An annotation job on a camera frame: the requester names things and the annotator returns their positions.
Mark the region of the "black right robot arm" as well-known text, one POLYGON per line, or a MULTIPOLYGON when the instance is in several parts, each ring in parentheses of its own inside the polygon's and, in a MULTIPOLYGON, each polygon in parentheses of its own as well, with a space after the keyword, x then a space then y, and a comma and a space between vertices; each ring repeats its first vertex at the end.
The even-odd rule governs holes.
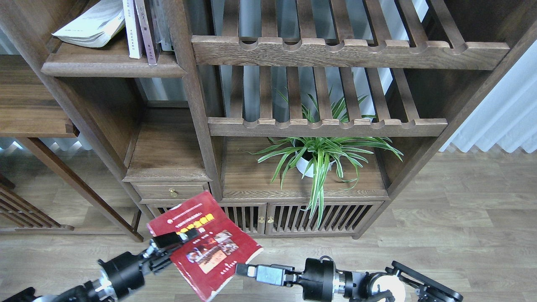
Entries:
POLYGON ((393 261, 384 272, 359 273, 339 270, 328 256, 307 258, 305 269, 278 264, 239 263, 236 275, 275 286, 302 287, 304 300, 330 302, 341 294, 351 302, 403 302, 405 285, 413 287, 419 302, 462 302, 462 294, 438 283, 399 262, 393 261))

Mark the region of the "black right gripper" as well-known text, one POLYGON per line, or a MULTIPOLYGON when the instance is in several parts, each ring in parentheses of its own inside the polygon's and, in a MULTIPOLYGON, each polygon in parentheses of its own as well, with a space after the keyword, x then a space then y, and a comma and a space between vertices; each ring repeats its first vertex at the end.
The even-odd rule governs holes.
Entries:
POLYGON ((274 286, 292 287, 300 276, 302 298, 307 301, 331 302, 334 296, 336 266, 329 256, 319 259, 307 258, 303 272, 293 266, 279 264, 251 265, 238 263, 235 275, 255 279, 257 282, 274 286))

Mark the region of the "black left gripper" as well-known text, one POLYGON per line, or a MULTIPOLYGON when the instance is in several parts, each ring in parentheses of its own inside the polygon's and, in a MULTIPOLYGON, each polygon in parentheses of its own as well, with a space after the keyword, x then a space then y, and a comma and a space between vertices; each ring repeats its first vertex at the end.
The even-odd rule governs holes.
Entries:
MULTIPOLYGON (((199 231, 192 228, 186 232, 169 232, 152 237, 145 251, 149 270, 157 275, 172 263, 169 258, 175 250, 199 235, 199 231)), ((100 259, 97 262, 101 266, 100 286, 97 287, 100 299, 123 299, 145 285, 139 255, 125 252, 107 262, 100 259)))

